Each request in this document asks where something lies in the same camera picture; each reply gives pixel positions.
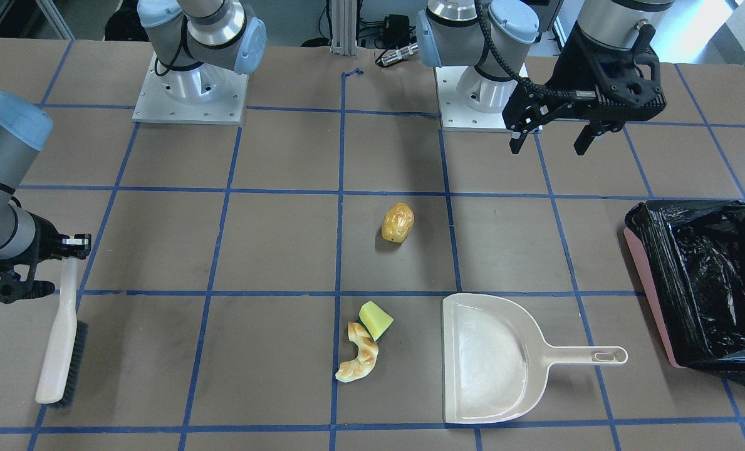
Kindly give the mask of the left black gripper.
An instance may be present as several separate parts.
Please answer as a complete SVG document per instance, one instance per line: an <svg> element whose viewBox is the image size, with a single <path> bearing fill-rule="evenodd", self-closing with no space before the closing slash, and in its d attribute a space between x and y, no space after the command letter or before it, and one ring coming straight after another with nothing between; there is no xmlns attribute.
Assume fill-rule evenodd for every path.
<svg viewBox="0 0 745 451"><path fill-rule="evenodd" d="M507 103L509 149L518 154L528 135L558 119L584 119L573 143L584 156L593 141L607 132L620 132L622 121L651 120L665 109L659 58L650 46L656 29L633 28L627 49L609 48L576 25L543 85L553 95L516 88Z"/></svg>

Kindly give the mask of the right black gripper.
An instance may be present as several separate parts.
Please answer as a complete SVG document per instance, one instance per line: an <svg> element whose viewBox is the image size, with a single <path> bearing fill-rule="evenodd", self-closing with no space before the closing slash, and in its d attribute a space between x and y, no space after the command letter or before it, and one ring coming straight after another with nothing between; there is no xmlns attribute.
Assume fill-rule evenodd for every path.
<svg viewBox="0 0 745 451"><path fill-rule="evenodd" d="M55 291L51 281L35 279L39 263L48 259L88 259L91 234L68 237L45 218L16 213L13 237L0 249L0 303L40 299Z"/></svg>

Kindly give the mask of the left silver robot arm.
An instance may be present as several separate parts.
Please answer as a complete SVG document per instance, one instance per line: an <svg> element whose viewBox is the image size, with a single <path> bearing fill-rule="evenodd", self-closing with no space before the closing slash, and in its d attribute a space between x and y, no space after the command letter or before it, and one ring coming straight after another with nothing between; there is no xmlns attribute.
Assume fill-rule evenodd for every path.
<svg viewBox="0 0 745 451"><path fill-rule="evenodd" d="M511 152L560 119L586 120L575 140L583 155L596 137L647 121L667 106L651 46L671 1L585 1L548 81L520 75L540 18L521 1L429 1L416 21L420 58L429 68L464 66L460 94L476 110L498 113ZM487 108L484 90L504 88Z"/></svg>

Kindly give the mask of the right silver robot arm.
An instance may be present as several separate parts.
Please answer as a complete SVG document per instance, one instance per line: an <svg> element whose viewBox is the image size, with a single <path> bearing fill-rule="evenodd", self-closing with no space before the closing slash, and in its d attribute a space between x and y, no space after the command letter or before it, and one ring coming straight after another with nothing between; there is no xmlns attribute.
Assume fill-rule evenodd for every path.
<svg viewBox="0 0 745 451"><path fill-rule="evenodd" d="M240 1L139 1L137 14L154 62L134 119L240 123L247 77L258 69L268 42L263 20ZM35 279L39 263L90 254L90 235L60 234L13 200L52 128L45 111L0 90L0 303L53 293L54 283Z"/></svg>

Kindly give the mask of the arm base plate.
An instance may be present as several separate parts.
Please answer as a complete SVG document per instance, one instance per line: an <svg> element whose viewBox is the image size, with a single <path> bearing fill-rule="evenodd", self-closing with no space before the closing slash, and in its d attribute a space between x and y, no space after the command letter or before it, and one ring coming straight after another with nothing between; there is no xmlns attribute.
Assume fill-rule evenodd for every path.
<svg viewBox="0 0 745 451"><path fill-rule="evenodd" d="M157 125L230 125L242 123L249 75L203 64L191 71L164 71L152 55L132 120Z"/></svg>
<svg viewBox="0 0 745 451"><path fill-rule="evenodd" d="M515 80L493 81L472 66L435 69L442 128L456 132L505 132L503 110L518 86Z"/></svg>

